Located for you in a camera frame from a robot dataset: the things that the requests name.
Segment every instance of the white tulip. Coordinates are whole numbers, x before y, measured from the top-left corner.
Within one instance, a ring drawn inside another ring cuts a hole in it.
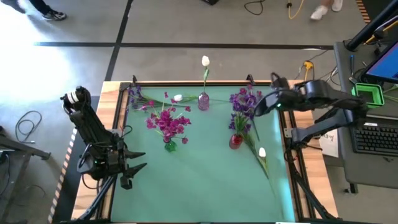
[[[204,56],[201,58],[201,64],[202,64],[204,67],[209,66],[209,64],[210,64],[210,59],[209,59],[209,57],[207,57],[206,55],[204,55]]]
[[[259,150],[259,156],[260,157],[265,157],[266,156],[266,150],[263,147],[261,147],[260,150]]]
[[[174,100],[177,102],[182,101],[182,95],[181,94],[175,95]]]

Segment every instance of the small vase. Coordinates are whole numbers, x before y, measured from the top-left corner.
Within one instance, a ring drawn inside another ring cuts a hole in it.
[[[242,145],[243,136],[241,134],[233,134],[229,140],[229,147],[231,149],[239,149]]]
[[[202,110],[202,111],[208,110],[210,107],[209,102],[210,102],[209,96],[205,92],[200,93],[200,95],[198,97],[199,110]]]
[[[177,144],[172,140],[170,140],[169,142],[164,142],[164,143],[165,143],[164,149],[166,149],[168,152],[174,152],[175,149],[177,148]]]

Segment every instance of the computer screen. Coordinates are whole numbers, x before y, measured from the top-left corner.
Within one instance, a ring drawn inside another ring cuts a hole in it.
[[[390,47],[387,52],[370,67],[366,74],[398,82],[398,42]]]

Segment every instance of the concrete floor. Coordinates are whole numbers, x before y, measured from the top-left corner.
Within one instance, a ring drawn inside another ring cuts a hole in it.
[[[46,2],[70,17],[63,22],[46,22],[26,2],[23,4],[28,16],[0,4],[0,15],[6,18],[0,21],[0,124],[14,136],[14,126],[26,111],[40,111],[44,119],[31,139],[36,147],[52,152],[50,162],[31,160],[22,183],[42,186],[45,198],[35,190],[23,198],[29,206],[15,207],[11,214],[11,219],[26,218],[29,223],[44,223],[47,219],[72,133],[73,125],[62,111],[59,97],[77,85],[98,96],[113,52],[113,47],[34,47],[32,43],[115,43],[127,0]],[[294,20],[287,18],[282,1],[266,1],[261,16],[246,12],[245,2],[221,0],[210,7],[199,0],[134,0],[123,42],[332,45],[349,39],[364,26],[354,0],[346,0],[341,12],[330,12],[318,22],[309,20],[317,0],[305,1]],[[294,1],[294,12],[298,5]],[[202,55],[211,58],[210,79],[240,80],[248,73],[256,79],[268,79],[270,72],[291,79],[304,60],[319,53],[122,47],[111,79],[130,80],[136,75],[140,80],[198,80]],[[335,66],[333,51],[313,62],[315,78],[321,77]],[[342,189],[348,184],[341,168],[328,167],[328,173],[342,218],[379,223],[398,219],[392,211],[398,205],[398,190],[359,186],[359,195],[345,195]]]

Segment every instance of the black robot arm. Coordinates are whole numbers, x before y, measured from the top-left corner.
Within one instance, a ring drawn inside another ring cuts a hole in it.
[[[273,73],[272,88],[256,106],[255,116],[262,116],[273,109],[308,111],[332,107],[315,124],[305,128],[287,130],[293,147],[304,147],[314,136],[325,134],[336,128],[360,126],[365,123],[368,107],[360,97],[334,90],[326,81],[310,80],[294,85],[290,89],[286,78]]]
[[[78,172],[89,174],[95,180],[122,174],[121,186],[131,189],[131,178],[146,163],[130,168],[126,159],[133,159],[145,153],[128,151],[121,136],[105,129],[91,107],[91,96],[87,89],[78,86],[75,91],[61,97],[61,100],[63,109],[86,144],[86,149],[78,161]]]

